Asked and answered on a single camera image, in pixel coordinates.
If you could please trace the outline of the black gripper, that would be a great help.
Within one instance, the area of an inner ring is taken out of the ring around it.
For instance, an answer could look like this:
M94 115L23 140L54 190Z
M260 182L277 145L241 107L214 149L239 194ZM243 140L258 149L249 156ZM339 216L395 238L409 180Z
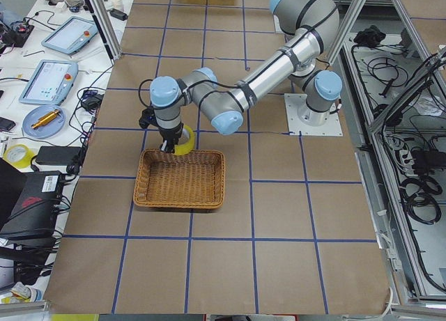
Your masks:
M163 138L163 142L160 145L160 150L162 152L174 152L175 151L174 147L175 145L178 145L178 142L183 133L183 124L180 123L173 129L165 129L159 126L158 130Z

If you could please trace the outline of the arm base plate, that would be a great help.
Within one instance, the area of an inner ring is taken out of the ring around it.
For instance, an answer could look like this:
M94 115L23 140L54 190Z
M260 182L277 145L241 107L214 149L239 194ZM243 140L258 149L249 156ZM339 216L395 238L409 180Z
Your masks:
M329 111L320 113L307 106L306 94L287 93L284 102L290 135L343 136L335 103Z

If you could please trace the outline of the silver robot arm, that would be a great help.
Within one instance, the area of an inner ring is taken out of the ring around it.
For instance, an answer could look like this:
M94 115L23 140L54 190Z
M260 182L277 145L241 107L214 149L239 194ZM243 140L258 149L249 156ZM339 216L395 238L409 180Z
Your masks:
M184 77L162 76L150 84L150 109L163 142L161 151L183 155L178 142L184 124L180 109L195 104L222 135L236 132L243 114L265 95L290 79L306 94L302 121L314 124L326 116L340 96L342 80L330 70L316 67L316 59L335 41L339 11L333 0L270 0L289 41L247 77L224 89L210 68L193 70Z

